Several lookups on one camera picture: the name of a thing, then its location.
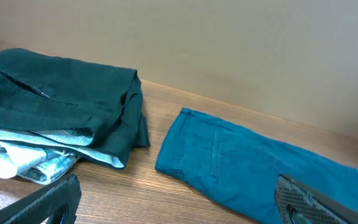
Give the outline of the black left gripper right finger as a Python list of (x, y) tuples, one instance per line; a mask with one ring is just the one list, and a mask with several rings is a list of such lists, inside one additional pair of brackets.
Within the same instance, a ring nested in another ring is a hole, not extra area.
[(286, 174), (274, 197), (283, 224), (358, 224), (357, 212)]

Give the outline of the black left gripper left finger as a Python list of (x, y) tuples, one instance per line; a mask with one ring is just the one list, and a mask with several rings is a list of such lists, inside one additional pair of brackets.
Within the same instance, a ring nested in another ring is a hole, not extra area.
[(0, 210), (0, 224), (74, 224), (81, 200), (76, 174), (67, 174)]

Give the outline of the blue denim shorts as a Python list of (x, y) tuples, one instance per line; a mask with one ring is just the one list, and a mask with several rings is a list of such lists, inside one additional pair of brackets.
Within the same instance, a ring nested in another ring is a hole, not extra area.
[(170, 127), (155, 168), (261, 223), (280, 223), (280, 174), (358, 212), (357, 169), (188, 108)]

